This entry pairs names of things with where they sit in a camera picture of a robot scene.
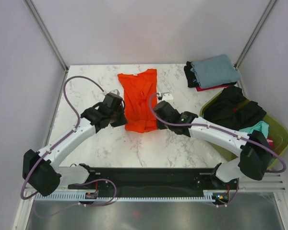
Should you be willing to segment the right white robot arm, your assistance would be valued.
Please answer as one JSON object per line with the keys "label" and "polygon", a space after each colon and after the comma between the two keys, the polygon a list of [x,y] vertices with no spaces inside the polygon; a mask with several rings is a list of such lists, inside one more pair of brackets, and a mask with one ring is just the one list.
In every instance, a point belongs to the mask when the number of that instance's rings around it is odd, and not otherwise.
{"label": "right white robot arm", "polygon": [[166,101],[159,102],[152,113],[160,122],[160,129],[208,141],[236,155],[235,159],[214,168],[210,176],[214,188],[222,188],[227,182],[241,177],[260,181],[268,172],[274,152],[261,132],[234,131],[188,111],[179,113]]}

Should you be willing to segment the orange t shirt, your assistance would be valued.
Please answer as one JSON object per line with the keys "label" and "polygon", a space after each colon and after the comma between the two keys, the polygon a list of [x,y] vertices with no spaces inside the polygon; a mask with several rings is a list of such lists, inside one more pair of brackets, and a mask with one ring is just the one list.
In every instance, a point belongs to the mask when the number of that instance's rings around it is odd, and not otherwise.
{"label": "orange t shirt", "polygon": [[145,133],[157,130],[156,118],[149,108],[149,99],[156,93],[157,70],[147,69],[138,74],[118,74],[124,90],[125,130]]}

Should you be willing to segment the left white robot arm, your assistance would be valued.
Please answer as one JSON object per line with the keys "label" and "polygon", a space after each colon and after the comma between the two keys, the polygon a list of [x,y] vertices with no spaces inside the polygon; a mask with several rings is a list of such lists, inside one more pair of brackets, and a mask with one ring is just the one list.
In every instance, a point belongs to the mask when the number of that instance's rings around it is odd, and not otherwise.
{"label": "left white robot arm", "polygon": [[24,154],[22,177],[42,196],[52,194],[61,185],[81,184],[92,188],[96,177],[82,166],[64,173],[60,164],[85,140],[107,126],[120,127],[127,124],[124,100],[117,94],[107,93],[102,102],[85,109],[70,131],[54,143],[35,152]]}

